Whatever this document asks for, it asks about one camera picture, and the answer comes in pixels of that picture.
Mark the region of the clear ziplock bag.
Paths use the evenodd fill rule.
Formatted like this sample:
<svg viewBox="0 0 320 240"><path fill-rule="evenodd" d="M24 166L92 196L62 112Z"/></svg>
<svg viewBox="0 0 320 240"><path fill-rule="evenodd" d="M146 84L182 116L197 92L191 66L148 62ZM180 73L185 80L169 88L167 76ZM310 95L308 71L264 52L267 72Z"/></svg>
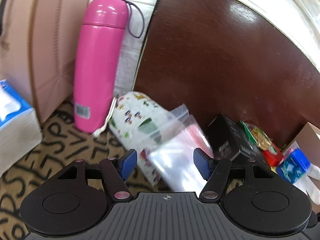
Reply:
<svg viewBox="0 0 320 240"><path fill-rule="evenodd" d="M200 194L206 181L194 164L194 150L200 148L211 158L213 151L186 105L167 113L156 134L159 143L148 150L147 160L172 191Z"/></svg>

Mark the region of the black product box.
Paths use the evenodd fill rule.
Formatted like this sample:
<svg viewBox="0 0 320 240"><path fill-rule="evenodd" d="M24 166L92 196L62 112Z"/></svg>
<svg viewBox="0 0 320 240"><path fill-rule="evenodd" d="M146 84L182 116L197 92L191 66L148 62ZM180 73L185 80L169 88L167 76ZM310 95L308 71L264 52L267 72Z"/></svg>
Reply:
<svg viewBox="0 0 320 240"><path fill-rule="evenodd" d="M218 114L208 125L205 134L215 157L230 161L240 161L246 157L270 168L262 151L250 141L244 127L225 115Z"/></svg>

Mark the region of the packaged cookies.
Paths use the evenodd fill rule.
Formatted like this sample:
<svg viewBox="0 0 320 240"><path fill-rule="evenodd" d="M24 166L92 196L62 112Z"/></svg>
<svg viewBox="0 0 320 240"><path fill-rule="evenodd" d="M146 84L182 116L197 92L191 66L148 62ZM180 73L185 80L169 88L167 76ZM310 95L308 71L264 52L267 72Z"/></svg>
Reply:
<svg viewBox="0 0 320 240"><path fill-rule="evenodd" d="M244 127L250 142L255 144L262 151L268 151L273 155L277 154L277 150L274 147L272 140L264 133L264 131L255 125L243 121L240 121L240 124Z"/></svg>

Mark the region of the patterned letter table cloth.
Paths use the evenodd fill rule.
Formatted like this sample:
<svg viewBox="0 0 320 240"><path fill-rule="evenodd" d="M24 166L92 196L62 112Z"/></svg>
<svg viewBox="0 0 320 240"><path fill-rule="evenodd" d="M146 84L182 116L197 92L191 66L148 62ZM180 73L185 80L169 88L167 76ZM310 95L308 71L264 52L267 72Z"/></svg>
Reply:
<svg viewBox="0 0 320 240"><path fill-rule="evenodd" d="M22 200L70 162L84 159L97 164L126 152L109 130L94 138L76 129L71 100L51 114L42 125L42 135L41 143L1 176L1 239L22 239L28 234L20 216Z"/></svg>

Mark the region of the red tape roll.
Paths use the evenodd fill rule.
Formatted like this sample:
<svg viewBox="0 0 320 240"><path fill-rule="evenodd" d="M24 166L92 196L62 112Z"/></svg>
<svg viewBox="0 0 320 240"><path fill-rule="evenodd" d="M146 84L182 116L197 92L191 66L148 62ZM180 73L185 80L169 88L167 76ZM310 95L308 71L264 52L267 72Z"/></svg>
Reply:
<svg viewBox="0 0 320 240"><path fill-rule="evenodd" d="M279 149L276 149L276 153L272 153L269 150L263 151L263 155L268 165L276 167L282 161L283 155Z"/></svg>

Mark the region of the blue gum box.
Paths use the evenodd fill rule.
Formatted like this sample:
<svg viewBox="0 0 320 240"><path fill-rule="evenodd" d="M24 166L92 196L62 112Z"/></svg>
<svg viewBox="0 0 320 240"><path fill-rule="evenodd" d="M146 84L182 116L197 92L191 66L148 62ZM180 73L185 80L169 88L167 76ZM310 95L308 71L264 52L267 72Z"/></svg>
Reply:
<svg viewBox="0 0 320 240"><path fill-rule="evenodd" d="M308 158L301 149L297 148L276 167L276 172L281 178L294 184L308 171L310 166Z"/></svg>

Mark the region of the brown cardboard storage box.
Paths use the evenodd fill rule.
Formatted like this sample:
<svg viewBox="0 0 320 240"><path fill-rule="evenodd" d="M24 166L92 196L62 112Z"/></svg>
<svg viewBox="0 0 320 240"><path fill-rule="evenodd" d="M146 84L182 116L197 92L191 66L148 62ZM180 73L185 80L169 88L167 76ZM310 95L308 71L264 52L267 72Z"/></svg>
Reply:
<svg viewBox="0 0 320 240"><path fill-rule="evenodd" d="M291 150L301 149L306 156L319 152L319 128L307 122L302 130L288 144L283 151L283 156L290 153Z"/></svg>

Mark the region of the blue tissue pack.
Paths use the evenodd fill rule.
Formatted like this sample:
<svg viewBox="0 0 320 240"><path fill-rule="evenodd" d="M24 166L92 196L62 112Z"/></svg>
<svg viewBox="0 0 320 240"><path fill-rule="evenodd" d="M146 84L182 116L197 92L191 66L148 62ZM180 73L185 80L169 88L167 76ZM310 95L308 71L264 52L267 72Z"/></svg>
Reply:
<svg viewBox="0 0 320 240"><path fill-rule="evenodd" d="M1 80L1 174L41 141L35 108L7 80Z"/></svg>

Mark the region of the dark brown wooden board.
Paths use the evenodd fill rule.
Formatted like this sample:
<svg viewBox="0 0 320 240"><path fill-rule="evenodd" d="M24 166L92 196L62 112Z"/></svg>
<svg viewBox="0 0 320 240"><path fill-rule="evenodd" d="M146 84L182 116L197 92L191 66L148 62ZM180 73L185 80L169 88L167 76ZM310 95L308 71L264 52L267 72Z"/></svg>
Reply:
<svg viewBox="0 0 320 240"><path fill-rule="evenodd" d="M257 125L277 146L319 125L319 72L239 0L157 0L134 89L202 127L217 114Z"/></svg>

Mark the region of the pink thermos bottle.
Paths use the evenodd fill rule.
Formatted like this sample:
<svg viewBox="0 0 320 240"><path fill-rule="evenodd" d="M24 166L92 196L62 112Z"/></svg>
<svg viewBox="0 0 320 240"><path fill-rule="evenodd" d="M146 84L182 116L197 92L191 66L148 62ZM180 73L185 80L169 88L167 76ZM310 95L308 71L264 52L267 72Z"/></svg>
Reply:
<svg viewBox="0 0 320 240"><path fill-rule="evenodd" d="M80 28L74 69L74 123L94 133L111 109L116 72L132 10L127 0L93 0Z"/></svg>

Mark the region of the floral drawstring pouch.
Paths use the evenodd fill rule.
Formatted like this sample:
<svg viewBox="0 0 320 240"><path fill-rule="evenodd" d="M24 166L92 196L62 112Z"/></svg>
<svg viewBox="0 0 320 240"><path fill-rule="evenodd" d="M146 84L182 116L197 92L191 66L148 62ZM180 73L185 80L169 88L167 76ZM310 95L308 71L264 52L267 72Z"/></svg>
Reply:
<svg viewBox="0 0 320 240"><path fill-rule="evenodd" d="M163 142L161 128L174 115L141 92L128 92L112 99L102 127L93 132L98 137L109 129L126 150L137 151L137 165L147 181L155 186L160 181L156 168L147 161L146 152Z"/></svg>

